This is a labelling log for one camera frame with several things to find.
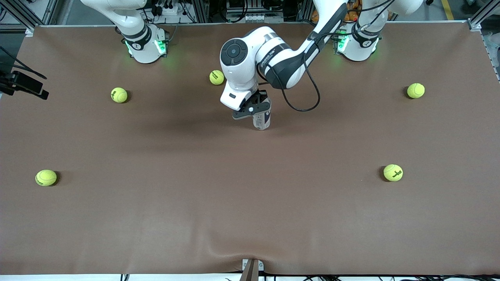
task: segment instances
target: green led light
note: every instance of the green led light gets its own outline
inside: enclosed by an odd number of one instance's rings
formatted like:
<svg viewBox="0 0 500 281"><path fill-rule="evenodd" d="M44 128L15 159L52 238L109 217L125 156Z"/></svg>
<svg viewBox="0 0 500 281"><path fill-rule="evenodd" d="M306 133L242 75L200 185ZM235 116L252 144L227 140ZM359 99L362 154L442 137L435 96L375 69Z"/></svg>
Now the green led light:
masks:
<svg viewBox="0 0 500 281"><path fill-rule="evenodd" d="M344 36L340 42L338 42L338 51L344 52L346 50L347 43L349 42L349 37Z"/></svg>
<svg viewBox="0 0 500 281"><path fill-rule="evenodd" d="M155 40L154 44L156 45L156 48L158 49L158 52L160 54L164 54L165 53L165 43L163 43L161 41Z"/></svg>
<svg viewBox="0 0 500 281"><path fill-rule="evenodd" d="M128 49L128 53L132 56L132 50L130 49L130 45L127 41L125 41L126 48Z"/></svg>

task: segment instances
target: can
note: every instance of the can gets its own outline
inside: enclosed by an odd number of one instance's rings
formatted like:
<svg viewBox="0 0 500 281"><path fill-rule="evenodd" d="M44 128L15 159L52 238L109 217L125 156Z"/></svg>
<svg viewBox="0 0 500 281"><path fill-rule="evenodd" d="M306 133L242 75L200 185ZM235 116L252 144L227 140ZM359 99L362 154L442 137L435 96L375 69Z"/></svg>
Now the can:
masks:
<svg viewBox="0 0 500 281"><path fill-rule="evenodd" d="M269 128L269 125L271 125L271 99L267 97L263 102L269 103L269 110L257 113L252 116L253 126L261 131Z"/></svg>

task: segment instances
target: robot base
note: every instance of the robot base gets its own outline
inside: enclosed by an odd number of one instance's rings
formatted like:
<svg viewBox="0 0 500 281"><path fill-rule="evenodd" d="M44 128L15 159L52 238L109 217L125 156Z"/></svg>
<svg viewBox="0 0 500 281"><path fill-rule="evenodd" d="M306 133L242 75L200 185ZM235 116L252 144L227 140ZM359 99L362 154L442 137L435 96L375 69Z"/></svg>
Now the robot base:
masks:
<svg viewBox="0 0 500 281"><path fill-rule="evenodd" d="M353 25L354 23L347 24L343 31L351 31ZM338 39L339 41L335 44L337 53L343 55L346 59L353 62L362 62L368 59L370 55L375 52L377 43L379 42L378 38L374 43L371 43L371 41L366 41L366 43L369 44L368 47L362 47L352 35L339 35Z"/></svg>
<svg viewBox="0 0 500 281"><path fill-rule="evenodd" d="M142 50L136 50L127 44L130 57L141 64L154 63L160 57L166 57L169 48L170 34L154 24L148 24L147 26L151 29L151 39L144 45Z"/></svg>

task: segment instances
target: metal bracket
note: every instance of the metal bracket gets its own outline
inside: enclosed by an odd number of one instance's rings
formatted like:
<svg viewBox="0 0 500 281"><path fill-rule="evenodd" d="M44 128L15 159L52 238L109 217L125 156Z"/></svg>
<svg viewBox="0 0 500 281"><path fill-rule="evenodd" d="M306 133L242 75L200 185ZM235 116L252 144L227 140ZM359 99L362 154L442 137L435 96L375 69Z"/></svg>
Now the metal bracket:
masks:
<svg viewBox="0 0 500 281"><path fill-rule="evenodd" d="M245 268L247 267L247 264L248 264L249 260L246 258L243 260L243 263L242 263L242 266L241 266L241 270L245 270ZM260 260L257 260L258 262L258 271L264 271L264 263Z"/></svg>
<svg viewBox="0 0 500 281"><path fill-rule="evenodd" d="M33 37L33 31L30 29L26 29L24 34L26 35L26 37Z"/></svg>
<svg viewBox="0 0 500 281"><path fill-rule="evenodd" d="M264 263L257 259L243 260L243 273L239 281L258 281L259 271L264 271Z"/></svg>
<svg viewBox="0 0 500 281"><path fill-rule="evenodd" d="M480 23L478 23L478 24L475 24L475 25L474 25L474 24L472 23L471 19L470 19L470 18L468 18L468 19L467 19L467 24L468 24L468 26L469 26L470 31L473 31L473 32L481 31L481 28L482 28L482 27L481 27L481 24L480 24Z"/></svg>

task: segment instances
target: orange object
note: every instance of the orange object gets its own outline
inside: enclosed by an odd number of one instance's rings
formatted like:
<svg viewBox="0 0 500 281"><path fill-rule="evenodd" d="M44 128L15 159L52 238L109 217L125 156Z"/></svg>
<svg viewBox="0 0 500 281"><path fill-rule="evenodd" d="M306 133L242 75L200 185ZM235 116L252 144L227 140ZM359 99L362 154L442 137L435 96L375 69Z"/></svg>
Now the orange object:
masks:
<svg viewBox="0 0 500 281"><path fill-rule="evenodd" d="M317 24L319 20L320 20L320 15L318 14L318 11L314 10L311 15L311 21Z"/></svg>
<svg viewBox="0 0 500 281"><path fill-rule="evenodd" d="M349 21L357 21L358 20L358 12L350 11L349 12Z"/></svg>

